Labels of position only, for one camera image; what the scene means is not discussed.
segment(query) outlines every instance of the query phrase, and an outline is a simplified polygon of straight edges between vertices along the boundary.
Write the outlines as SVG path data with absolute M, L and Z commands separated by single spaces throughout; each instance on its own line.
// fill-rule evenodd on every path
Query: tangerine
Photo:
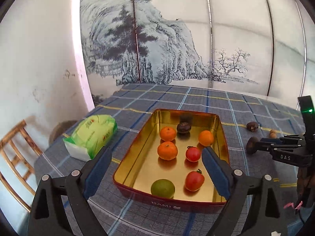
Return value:
M 176 138 L 176 130 L 172 127 L 164 127 L 160 131 L 160 137 L 163 141 L 173 141 Z
M 178 150 L 174 143 L 170 141 L 166 141 L 158 146 L 157 154 L 163 160 L 172 160 L 176 158 L 178 154 Z
M 199 134 L 198 140 L 203 146 L 211 146 L 214 143 L 215 138 L 210 131 L 204 130 Z

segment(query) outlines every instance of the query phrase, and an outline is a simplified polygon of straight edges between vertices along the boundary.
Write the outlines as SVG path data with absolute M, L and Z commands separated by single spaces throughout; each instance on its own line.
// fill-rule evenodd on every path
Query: chair back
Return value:
M 12 138 L 17 135 L 21 134 L 24 139 L 26 140 L 27 144 L 33 149 L 33 151 L 40 156 L 42 154 L 42 151 L 39 149 L 39 147 L 34 143 L 33 139 L 29 136 L 29 134 L 26 132 L 24 127 L 26 126 L 25 120 L 22 120 L 19 124 L 17 124 L 13 129 L 11 129 L 2 140 L 0 140 L 0 153 L 6 163 L 9 165 L 10 169 L 13 171 L 15 176 L 19 179 L 19 181 L 25 186 L 27 190 L 33 195 L 35 195 L 35 191 L 33 188 L 26 182 L 26 180 L 29 178 L 31 174 L 34 174 L 34 168 L 28 163 L 28 161 L 23 157 L 21 152 L 18 150 L 16 145 L 14 144 Z M 9 159 L 7 154 L 4 151 L 4 146 L 10 145 L 12 149 L 15 152 L 15 156 L 12 160 Z M 16 165 L 18 163 L 24 163 L 24 165 L 28 168 L 27 172 L 21 176 L 20 173 L 16 169 Z M 13 188 L 9 185 L 7 180 L 3 177 L 3 175 L 0 173 L 0 181 L 3 183 L 3 185 L 6 187 L 6 189 L 13 195 L 13 197 L 28 211 L 31 210 L 31 208 L 21 199 L 21 197 L 13 190 Z

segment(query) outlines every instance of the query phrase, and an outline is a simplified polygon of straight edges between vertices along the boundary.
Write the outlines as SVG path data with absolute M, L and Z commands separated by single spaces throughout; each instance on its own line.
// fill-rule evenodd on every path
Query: plaid tablecloth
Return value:
M 248 156 L 245 146 L 251 136 L 266 137 L 270 129 L 283 134 L 300 134 L 305 131 L 300 112 L 291 108 L 224 91 L 194 87 L 179 87 L 158 84 L 129 84 L 114 93 L 93 111 L 87 114 L 109 114 L 117 122 L 119 130 L 109 143 L 113 160 L 96 194 L 89 203 L 109 236 L 111 235 L 200 235 L 207 233 L 218 213 L 195 214 L 145 205 L 121 195 L 112 182 L 112 175 L 128 147 L 155 109 L 178 109 L 209 112 L 219 115 L 229 147 L 230 165 L 241 169 L 247 175 L 261 177 L 270 174 L 279 179 L 283 205 L 296 201 L 297 168 L 275 162 L 267 152 L 257 152 Z M 256 133 L 246 130 L 246 124 L 257 121 L 261 129 Z M 76 125 L 67 133 L 70 134 Z M 85 163 L 70 157 L 60 137 L 35 163 L 37 181 L 44 174 L 51 177 L 66 176 Z M 63 198 L 69 222 L 76 235 L 81 231 L 74 219 L 69 202 Z M 247 213 L 245 202 L 242 214 L 234 229 L 241 232 Z M 292 209 L 285 211 L 287 223 L 298 220 Z

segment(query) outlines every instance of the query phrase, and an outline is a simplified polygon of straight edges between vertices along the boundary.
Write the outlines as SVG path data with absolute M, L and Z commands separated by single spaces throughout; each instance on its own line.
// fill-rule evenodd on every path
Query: green citrus fruit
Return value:
M 159 179 L 151 186 L 151 194 L 163 198 L 173 198 L 175 193 L 174 184 L 167 179 Z

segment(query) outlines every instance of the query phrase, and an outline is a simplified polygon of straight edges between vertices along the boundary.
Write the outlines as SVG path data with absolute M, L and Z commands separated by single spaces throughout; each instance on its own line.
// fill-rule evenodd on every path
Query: painted bare tree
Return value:
M 246 63 L 250 56 L 249 53 L 242 51 L 240 48 L 235 50 L 230 57 L 226 55 L 224 49 L 216 51 L 216 53 L 218 54 L 218 58 L 215 60 L 214 69 L 218 74 L 228 78 L 231 72 L 238 71 L 240 74 L 246 76 L 246 72 L 248 71 Z

